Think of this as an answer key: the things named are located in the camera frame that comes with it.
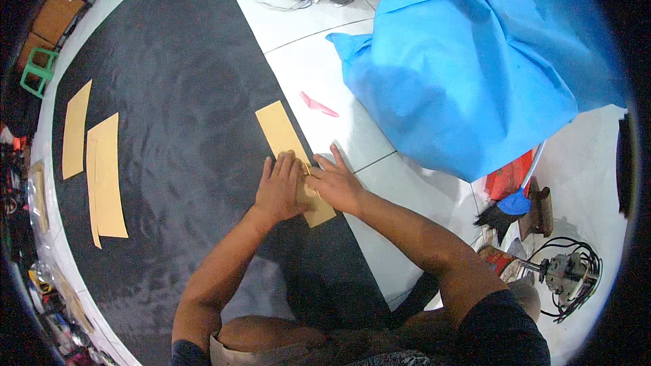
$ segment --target person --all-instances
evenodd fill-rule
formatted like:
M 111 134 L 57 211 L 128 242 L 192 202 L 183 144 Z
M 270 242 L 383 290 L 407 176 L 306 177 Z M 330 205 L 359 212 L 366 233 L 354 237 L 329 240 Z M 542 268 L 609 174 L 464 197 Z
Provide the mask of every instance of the person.
M 268 157 L 254 205 L 191 276 L 172 329 L 178 365 L 548 365 L 547 342 L 515 292 L 454 233 L 365 190 L 335 145 L 333 164 L 303 173 L 292 151 Z M 439 279 L 443 308 L 423 311 L 392 331 L 322 331 L 300 322 L 258 316 L 222 326 L 220 312 L 233 297 L 256 248 L 272 227 L 308 206 L 296 202 L 305 183 L 333 208 L 357 216 Z

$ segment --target green plastic stool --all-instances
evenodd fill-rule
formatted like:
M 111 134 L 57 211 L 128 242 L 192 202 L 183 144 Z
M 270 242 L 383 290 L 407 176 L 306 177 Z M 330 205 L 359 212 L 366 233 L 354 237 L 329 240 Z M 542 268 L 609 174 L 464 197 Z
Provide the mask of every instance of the green plastic stool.
M 49 56 L 47 58 L 47 63 L 45 64 L 45 67 L 41 67 L 32 62 L 32 59 L 34 58 L 34 55 L 36 53 L 43 53 Z M 59 53 L 55 53 L 54 51 L 45 50 L 44 48 L 38 48 L 38 47 L 32 48 L 31 53 L 29 53 L 29 58 L 27 59 L 27 65 L 25 66 L 25 70 L 23 70 L 23 77 L 20 79 L 20 85 L 23 88 L 25 88 L 25 90 L 28 91 L 30 94 L 34 94 L 37 97 L 43 99 L 43 88 L 45 88 L 45 82 L 52 80 L 53 77 L 52 63 L 54 62 L 54 59 L 58 56 Z M 31 86 L 27 85 L 27 83 L 25 82 L 25 79 L 27 78 L 27 74 L 34 74 L 37 77 L 41 78 L 40 83 L 38 85 L 38 89 L 34 89 Z

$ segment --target black shirt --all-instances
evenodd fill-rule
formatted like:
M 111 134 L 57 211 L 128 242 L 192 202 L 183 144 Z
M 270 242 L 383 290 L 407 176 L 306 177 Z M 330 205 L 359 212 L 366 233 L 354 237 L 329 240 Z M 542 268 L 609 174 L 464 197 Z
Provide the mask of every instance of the black shirt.
M 461 322 L 452 357 L 433 358 L 405 350 L 374 356 L 351 366 L 404 365 L 549 365 L 547 341 L 510 290 L 484 297 Z M 210 366 L 210 359 L 188 341 L 172 345 L 171 366 Z

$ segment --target beige paper pattern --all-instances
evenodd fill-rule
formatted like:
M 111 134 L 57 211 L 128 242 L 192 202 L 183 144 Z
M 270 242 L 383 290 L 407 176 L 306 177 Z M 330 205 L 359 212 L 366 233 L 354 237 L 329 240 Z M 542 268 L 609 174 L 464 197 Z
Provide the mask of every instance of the beige paper pattern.
M 88 97 L 91 95 L 92 85 L 93 80 L 88 81 L 68 101 L 66 123 L 63 128 L 63 156 L 61 158 L 63 179 L 68 179 L 83 171 L 83 135 L 86 125 Z
M 256 111 L 255 115 L 276 157 L 282 151 L 294 150 L 297 158 L 309 164 L 310 160 L 307 158 L 303 145 L 298 140 L 280 101 Z M 299 187 L 296 200 L 301 203 L 309 202 L 315 207 L 314 211 L 303 214 L 310 227 L 315 227 L 335 217 L 335 210 L 306 185 Z
M 88 203 L 95 246 L 102 248 L 98 236 L 128 238 L 118 176 L 118 114 L 88 131 L 86 169 Z

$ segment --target hand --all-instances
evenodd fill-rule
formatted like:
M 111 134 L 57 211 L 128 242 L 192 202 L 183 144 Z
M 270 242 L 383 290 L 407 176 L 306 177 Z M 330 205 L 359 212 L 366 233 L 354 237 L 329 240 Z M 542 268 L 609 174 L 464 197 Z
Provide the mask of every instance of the hand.
M 294 151 L 282 152 L 272 168 L 272 159 L 264 161 L 262 178 L 255 204 L 250 211 L 258 212 L 263 220 L 274 226 L 310 209 L 309 204 L 296 202 L 298 179 L 303 174 L 303 162 L 294 158 Z
M 357 178 L 351 174 L 337 146 L 332 144 L 330 151 L 335 156 L 337 165 L 332 164 L 325 157 L 314 155 L 314 159 L 324 168 L 310 168 L 312 175 L 305 178 L 305 183 L 333 208 L 343 212 L 360 216 L 361 200 L 366 191 Z

